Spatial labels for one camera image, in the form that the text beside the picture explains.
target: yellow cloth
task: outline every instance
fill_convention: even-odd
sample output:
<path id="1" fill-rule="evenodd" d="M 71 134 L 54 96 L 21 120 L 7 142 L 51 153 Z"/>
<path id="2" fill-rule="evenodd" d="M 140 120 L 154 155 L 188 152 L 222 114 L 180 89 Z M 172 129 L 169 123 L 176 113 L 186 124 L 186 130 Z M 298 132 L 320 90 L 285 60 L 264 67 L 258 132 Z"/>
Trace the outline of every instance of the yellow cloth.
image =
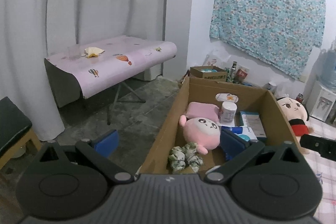
<path id="1" fill-rule="evenodd" d="M 85 49 L 85 53 L 87 54 L 86 55 L 87 58 L 98 57 L 99 54 L 101 54 L 104 51 L 105 50 L 102 50 L 101 48 L 97 48 L 97 47 L 88 47 L 88 48 Z"/>

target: black stool seat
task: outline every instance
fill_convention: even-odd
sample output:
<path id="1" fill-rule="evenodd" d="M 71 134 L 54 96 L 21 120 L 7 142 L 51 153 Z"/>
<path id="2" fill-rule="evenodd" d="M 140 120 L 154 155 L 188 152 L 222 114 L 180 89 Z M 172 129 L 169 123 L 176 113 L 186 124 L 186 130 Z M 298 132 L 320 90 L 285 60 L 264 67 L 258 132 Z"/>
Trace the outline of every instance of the black stool seat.
<path id="1" fill-rule="evenodd" d="M 29 118 L 5 97 L 0 100 L 0 157 L 31 128 Z"/>

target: checkered cloth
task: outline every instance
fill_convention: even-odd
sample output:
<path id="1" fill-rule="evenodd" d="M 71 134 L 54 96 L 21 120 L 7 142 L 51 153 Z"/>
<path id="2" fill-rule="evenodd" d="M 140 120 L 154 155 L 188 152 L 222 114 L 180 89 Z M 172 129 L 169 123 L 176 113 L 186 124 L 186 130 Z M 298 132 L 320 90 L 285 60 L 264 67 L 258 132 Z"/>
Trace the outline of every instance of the checkered cloth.
<path id="1" fill-rule="evenodd" d="M 310 118 L 307 126 L 314 129 L 312 135 L 328 139 L 336 139 L 336 128 L 314 118 Z M 336 223 L 336 162 L 322 158 L 319 153 L 309 150 L 304 155 L 311 169 L 316 174 L 323 188 L 323 197 L 314 215 L 323 224 Z"/>

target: hot air balloon print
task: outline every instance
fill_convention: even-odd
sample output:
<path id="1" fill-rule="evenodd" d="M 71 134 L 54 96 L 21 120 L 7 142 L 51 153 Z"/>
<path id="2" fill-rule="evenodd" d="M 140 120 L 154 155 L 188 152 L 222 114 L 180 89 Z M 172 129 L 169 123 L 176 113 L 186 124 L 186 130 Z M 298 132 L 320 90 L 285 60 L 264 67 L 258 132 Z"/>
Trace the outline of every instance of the hot air balloon print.
<path id="1" fill-rule="evenodd" d="M 128 60 L 128 57 L 126 55 L 118 55 L 116 56 L 116 58 L 121 61 L 126 61 L 129 65 L 132 64 L 132 62 Z"/>
<path id="2" fill-rule="evenodd" d="M 96 69 L 89 69 L 89 73 L 93 74 L 95 77 L 99 77 L 98 71 Z"/>

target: floral fabric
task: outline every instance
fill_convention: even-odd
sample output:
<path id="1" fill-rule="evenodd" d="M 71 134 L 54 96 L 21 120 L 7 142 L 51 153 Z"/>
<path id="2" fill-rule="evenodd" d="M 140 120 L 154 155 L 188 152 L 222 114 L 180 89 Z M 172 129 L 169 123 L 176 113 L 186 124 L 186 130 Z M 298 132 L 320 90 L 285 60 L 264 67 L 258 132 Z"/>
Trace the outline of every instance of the floral fabric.
<path id="1" fill-rule="evenodd" d="M 298 79 L 320 47 L 326 0 L 215 0 L 210 36 Z"/>

